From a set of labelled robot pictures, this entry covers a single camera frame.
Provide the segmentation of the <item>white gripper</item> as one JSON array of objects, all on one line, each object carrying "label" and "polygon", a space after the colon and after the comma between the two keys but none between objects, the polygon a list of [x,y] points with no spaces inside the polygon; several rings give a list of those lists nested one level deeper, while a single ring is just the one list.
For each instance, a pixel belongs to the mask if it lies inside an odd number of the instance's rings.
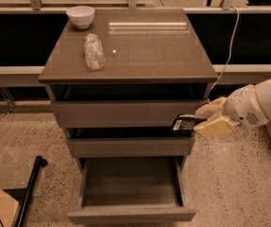
[{"label": "white gripper", "polygon": [[204,137],[229,134],[239,123],[253,129],[269,121],[260,106],[255,86],[251,84],[234,91],[228,98],[222,96],[200,107],[195,114],[210,117],[194,126],[194,131]]}]

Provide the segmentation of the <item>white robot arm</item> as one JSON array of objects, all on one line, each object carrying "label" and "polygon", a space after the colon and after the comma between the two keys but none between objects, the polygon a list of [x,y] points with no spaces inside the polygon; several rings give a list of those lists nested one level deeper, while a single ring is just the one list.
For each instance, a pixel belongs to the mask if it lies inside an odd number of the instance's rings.
[{"label": "white robot arm", "polygon": [[237,126],[247,129],[264,126],[271,119],[271,79],[219,97],[200,107],[195,115],[207,117],[194,126],[194,131],[204,137],[229,134]]}]

